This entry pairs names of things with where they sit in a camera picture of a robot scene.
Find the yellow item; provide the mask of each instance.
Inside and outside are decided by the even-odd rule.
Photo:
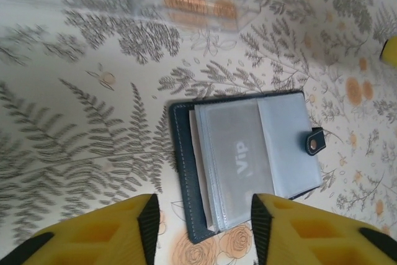
[[[39,231],[34,236],[46,232],[52,232],[54,236],[26,262],[16,263],[12,260],[5,264],[146,264],[145,253],[151,253],[144,251],[144,239],[141,240],[140,230],[146,229],[146,235],[155,238],[146,239],[144,243],[149,246],[149,250],[153,250],[154,260],[159,217],[157,196],[139,195]]]
[[[259,265],[396,264],[359,232],[378,230],[358,220],[267,194],[254,195],[251,216]]]
[[[254,195],[251,220],[259,265],[397,263],[375,227],[291,200]],[[0,265],[153,265],[158,229],[157,196],[139,195],[38,232]]]
[[[397,37],[392,37],[385,43],[380,59],[397,68]]]

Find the black rubber tip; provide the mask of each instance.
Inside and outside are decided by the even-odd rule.
[[[389,40],[385,41],[385,44],[383,45],[382,51],[380,52],[379,59],[380,59],[381,61],[382,61],[383,51],[385,50],[388,41],[389,41]]]
[[[2,258],[0,265],[22,265],[53,237],[54,233],[46,232],[29,238]]]
[[[154,264],[160,226],[160,207],[157,195],[152,195],[138,217],[139,230],[147,265]]]
[[[273,216],[257,194],[252,197],[251,223],[259,264],[266,264]]]
[[[394,262],[397,262],[397,241],[389,235],[369,228],[360,228],[359,231],[369,242],[389,256]]]

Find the floral tablecloth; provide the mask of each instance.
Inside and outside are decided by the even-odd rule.
[[[293,88],[327,141],[323,185],[298,201],[396,238],[397,70],[379,55],[397,35],[397,0],[256,1],[240,34],[2,2],[0,256],[62,219],[156,192],[157,264],[254,264],[248,223],[188,241],[164,106]]]

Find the stitching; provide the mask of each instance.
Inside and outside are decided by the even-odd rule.
[[[319,152],[320,150],[324,149],[326,147],[326,144],[324,142],[324,146],[318,148],[317,150],[311,151],[311,148],[309,146],[309,141],[311,141],[312,139],[314,139],[314,137],[318,134],[318,133],[323,133],[324,130],[318,130],[318,132],[315,132],[314,134],[310,135],[308,137],[308,141],[307,141],[307,149],[309,150],[310,153],[312,153],[313,155],[315,155],[317,152]]]
[[[176,132],[178,134],[178,142],[179,142],[179,148],[181,149],[181,158],[182,158],[182,165],[183,165],[183,174],[184,174],[184,180],[185,180],[185,189],[186,189],[186,195],[187,195],[187,204],[189,205],[189,214],[190,214],[190,222],[192,223],[192,230],[193,230],[193,236],[198,239],[201,240],[203,238],[206,238],[208,236],[211,235],[210,233],[206,233],[201,237],[197,237],[196,236],[196,232],[195,232],[195,228],[194,228],[194,221],[193,221],[193,216],[192,216],[192,206],[190,204],[190,194],[189,194],[189,185],[187,183],[187,177],[186,177],[186,166],[185,166],[185,158],[184,158],[184,153],[183,153],[183,147],[182,147],[182,141],[181,141],[181,135],[179,133],[179,124],[178,124],[178,118],[176,117],[176,109],[178,108],[183,108],[183,107],[191,107],[194,106],[193,104],[189,104],[189,105],[177,105],[174,107],[174,119],[175,119],[175,124],[176,124]]]

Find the wallet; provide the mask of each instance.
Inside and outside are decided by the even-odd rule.
[[[251,218],[252,195],[294,199],[322,184],[302,92],[175,103],[169,108],[189,238],[199,243]]]

